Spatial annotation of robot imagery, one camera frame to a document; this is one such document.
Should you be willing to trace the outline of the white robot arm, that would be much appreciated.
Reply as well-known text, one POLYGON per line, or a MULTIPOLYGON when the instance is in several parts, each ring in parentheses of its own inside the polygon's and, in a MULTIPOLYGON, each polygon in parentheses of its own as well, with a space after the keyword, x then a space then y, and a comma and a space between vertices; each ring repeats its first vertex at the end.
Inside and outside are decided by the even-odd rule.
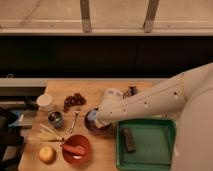
POLYGON ((213 62, 126 99, 106 94, 95 124, 178 112, 171 171, 213 171, 213 62))

